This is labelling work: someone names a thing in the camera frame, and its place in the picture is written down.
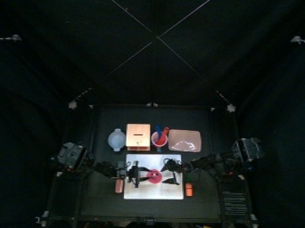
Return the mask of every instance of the orange box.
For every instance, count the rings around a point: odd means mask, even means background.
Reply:
[[[148,124],[127,124],[125,147],[129,151],[150,151]]]

